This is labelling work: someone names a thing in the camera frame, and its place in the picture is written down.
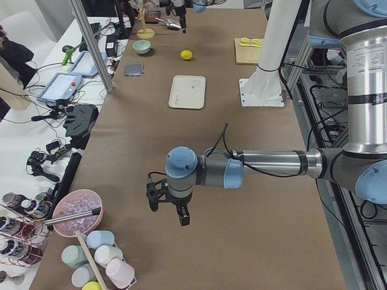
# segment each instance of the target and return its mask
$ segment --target green bowl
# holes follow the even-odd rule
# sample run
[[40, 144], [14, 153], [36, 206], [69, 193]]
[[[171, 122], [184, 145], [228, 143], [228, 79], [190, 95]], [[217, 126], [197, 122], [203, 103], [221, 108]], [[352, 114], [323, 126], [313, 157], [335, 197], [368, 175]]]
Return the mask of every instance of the green bowl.
[[138, 40], [133, 43], [133, 49], [138, 54], [145, 54], [151, 50], [151, 43], [147, 40]]

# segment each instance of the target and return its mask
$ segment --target pink cup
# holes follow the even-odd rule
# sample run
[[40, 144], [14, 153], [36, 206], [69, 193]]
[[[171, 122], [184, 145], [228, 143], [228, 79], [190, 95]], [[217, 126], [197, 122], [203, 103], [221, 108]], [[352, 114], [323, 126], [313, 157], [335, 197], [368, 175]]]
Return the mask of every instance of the pink cup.
[[120, 259], [112, 259], [106, 266], [106, 275], [119, 289], [135, 283], [134, 268]]

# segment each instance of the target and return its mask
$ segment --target cup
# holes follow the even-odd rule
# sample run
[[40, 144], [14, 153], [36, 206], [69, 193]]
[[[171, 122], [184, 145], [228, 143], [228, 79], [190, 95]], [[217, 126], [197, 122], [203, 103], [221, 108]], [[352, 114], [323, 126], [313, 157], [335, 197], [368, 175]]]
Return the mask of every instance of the cup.
[[82, 290], [102, 290], [98, 282], [88, 282], [82, 287]]
[[73, 269], [77, 269], [88, 262], [82, 247], [75, 245], [68, 246], [63, 250], [62, 261]]
[[94, 275], [93, 269], [91, 268], [89, 263], [84, 264], [78, 269], [76, 269], [73, 273], [73, 276], [71, 276], [71, 282], [73, 283], [74, 287], [77, 288], [82, 288], [89, 281], [96, 280], [96, 276]]
[[86, 240], [90, 248], [98, 249], [98, 247], [106, 245], [114, 245], [114, 234], [111, 231], [92, 231]]
[[122, 260], [122, 251], [113, 246], [100, 246], [94, 254], [94, 260], [104, 268], [112, 259]]
[[106, 275], [119, 289], [132, 286], [136, 282], [134, 268], [120, 259], [112, 259], [107, 264]]

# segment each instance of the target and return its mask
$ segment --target table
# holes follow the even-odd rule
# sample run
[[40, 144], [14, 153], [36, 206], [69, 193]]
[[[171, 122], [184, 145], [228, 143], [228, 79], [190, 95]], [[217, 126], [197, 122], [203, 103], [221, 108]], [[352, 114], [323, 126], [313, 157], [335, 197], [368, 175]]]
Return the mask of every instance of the table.
[[[90, 23], [100, 22], [101, 26], [105, 26], [109, 21], [118, 21], [118, 18], [88, 19]], [[113, 33], [113, 31], [110, 29], [106, 29], [103, 32], [105, 34]], [[78, 24], [74, 20], [65, 34], [55, 45], [51, 53], [46, 56], [42, 66], [52, 63], [61, 63], [64, 57], [62, 47], [64, 45], [76, 46], [80, 42], [81, 37], [82, 34], [79, 30]], [[99, 39], [99, 48], [102, 52], [105, 51], [105, 43], [106, 36], [101, 36]], [[126, 43], [127, 40], [121, 40], [119, 42], [119, 54], [125, 49]], [[74, 52], [73, 61], [76, 60], [78, 55], [79, 52], [77, 50]], [[62, 66], [61, 64], [42, 68], [39, 70], [39, 74], [37, 74], [31, 80], [30, 85], [46, 85], [55, 75], [55, 73], [67, 72], [70, 70], [70, 68], [71, 65]], [[83, 79], [82, 85], [90, 81], [93, 82], [85, 85], [82, 89], [82, 91], [85, 92], [82, 94], [82, 98], [78, 99], [78, 94], [76, 94], [76, 100], [78, 99], [81, 103], [92, 103], [100, 108], [100, 106], [103, 104], [106, 91], [104, 90], [104, 86], [100, 81], [99, 76], [95, 76], [93, 79]], [[31, 93], [38, 94], [42, 89], [42, 87], [32, 87]], [[38, 101], [37, 103], [43, 108], [35, 107], [35, 105], [30, 104], [26, 110], [19, 111], [11, 109], [5, 116], [5, 119], [7, 120], [21, 122], [22, 124], [11, 123], [5, 120], [0, 123], [0, 160], [2, 163], [2, 166], [0, 166], [0, 198], [7, 192], [20, 193], [28, 198], [34, 198], [39, 192], [45, 192], [49, 188], [53, 189], [55, 186], [54, 182], [44, 178], [43, 176], [34, 177], [26, 173], [27, 158], [30, 156], [32, 151], [34, 151], [36, 148], [45, 150], [45, 145], [57, 137], [60, 137], [62, 142], [64, 142], [64, 140], [70, 140], [68, 137], [65, 137], [65, 129], [62, 127], [64, 119], [56, 121], [49, 120], [49, 123], [55, 127], [57, 132], [50, 129], [50, 127], [44, 121], [24, 123], [31, 120], [32, 116], [48, 114], [48, 112], [45, 113], [45, 111], [48, 111], [48, 108], [45, 107], [45, 104]], [[63, 158], [60, 158], [52, 165], [46, 161], [43, 165], [44, 170], [47, 173], [55, 174], [60, 179], [62, 179], [63, 173], [70, 159], [70, 155], [71, 153], [66, 154]], [[3, 215], [12, 216], [8, 210], [0, 207], [0, 216]], [[25, 281], [20, 286], [13, 286], [10, 283], [4, 285], [7, 285], [9, 290], [29, 289], [30, 283], [32, 282], [38, 267], [39, 264], [33, 265], [30, 269], [0, 264], [0, 270], [5, 270], [10, 275], [25, 275]]]
[[[233, 40], [263, 38], [265, 26], [261, 10], [188, 9], [186, 34], [153, 25], [149, 54], [126, 49], [72, 189], [101, 196], [105, 213], [98, 229], [115, 234], [135, 268], [133, 289], [345, 289], [309, 177], [246, 175], [238, 190], [197, 187], [187, 227], [173, 205], [153, 213], [145, 196], [148, 172], [164, 171], [169, 150], [188, 146], [201, 154], [225, 122], [232, 149], [304, 148], [291, 101], [284, 108], [240, 104], [238, 79], [255, 67], [235, 65]], [[183, 49], [193, 51], [191, 61], [179, 58]], [[123, 77], [127, 63], [143, 63], [145, 74]], [[205, 76], [204, 108], [168, 106], [178, 74]], [[71, 244], [77, 240], [53, 235], [31, 289], [72, 289], [74, 270], [60, 261]]]

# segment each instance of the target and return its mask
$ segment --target pink bowl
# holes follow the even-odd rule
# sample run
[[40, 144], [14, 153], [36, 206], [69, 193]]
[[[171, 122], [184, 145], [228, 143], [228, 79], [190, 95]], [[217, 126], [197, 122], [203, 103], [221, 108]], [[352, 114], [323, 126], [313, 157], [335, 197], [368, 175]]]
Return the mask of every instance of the pink bowl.
[[75, 190], [66, 195], [56, 205], [56, 208], [53, 212], [53, 219], [76, 213], [75, 207], [81, 206], [82, 204], [82, 212], [100, 207], [101, 213], [97, 217], [90, 216], [85, 217], [84, 220], [79, 219], [71, 222], [63, 222], [61, 224], [56, 224], [54, 225], [54, 230], [58, 234], [63, 237], [75, 237], [76, 231], [80, 231], [83, 234], [88, 234], [98, 226], [103, 216], [102, 200], [96, 192], [88, 189]]

